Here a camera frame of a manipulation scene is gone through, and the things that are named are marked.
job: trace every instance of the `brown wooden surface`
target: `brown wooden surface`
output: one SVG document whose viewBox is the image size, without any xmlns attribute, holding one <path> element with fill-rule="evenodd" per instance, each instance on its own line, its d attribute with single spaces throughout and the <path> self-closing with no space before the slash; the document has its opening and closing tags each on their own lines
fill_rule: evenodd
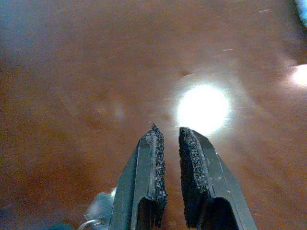
<svg viewBox="0 0 307 230">
<path fill-rule="evenodd" d="M 306 35 L 287 0 L 0 1 L 0 229 L 75 226 L 138 139 L 165 136 L 164 229 L 184 230 L 177 108 L 221 89 L 209 135 L 261 230 L 307 228 Z"/>
</svg>

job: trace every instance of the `metal ring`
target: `metal ring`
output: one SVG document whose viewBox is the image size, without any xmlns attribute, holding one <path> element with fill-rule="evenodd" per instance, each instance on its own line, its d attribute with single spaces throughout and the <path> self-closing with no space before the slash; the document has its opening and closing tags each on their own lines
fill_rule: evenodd
<svg viewBox="0 0 307 230">
<path fill-rule="evenodd" d="M 92 219 L 92 220 L 89 220 L 85 223 L 83 223 L 82 225 L 80 225 L 80 227 L 77 229 L 77 230 L 84 230 L 87 226 L 89 226 L 91 223 L 101 223 L 101 220 L 99 219 Z"/>
</svg>

